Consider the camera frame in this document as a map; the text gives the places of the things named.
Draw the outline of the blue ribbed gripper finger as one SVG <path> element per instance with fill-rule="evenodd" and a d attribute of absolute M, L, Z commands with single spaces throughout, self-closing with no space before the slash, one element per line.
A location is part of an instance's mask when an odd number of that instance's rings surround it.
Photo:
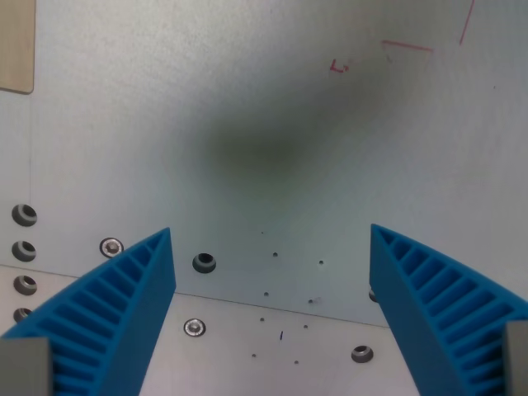
<path fill-rule="evenodd" d="M 506 324 L 527 302 L 393 230 L 370 227 L 370 288 L 421 395 L 504 395 Z"/>
<path fill-rule="evenodd" d="M 137 395 L 176 289 L 169 229 L 78 278 L 9 328 L 44 337 L 57 395 Z"/>

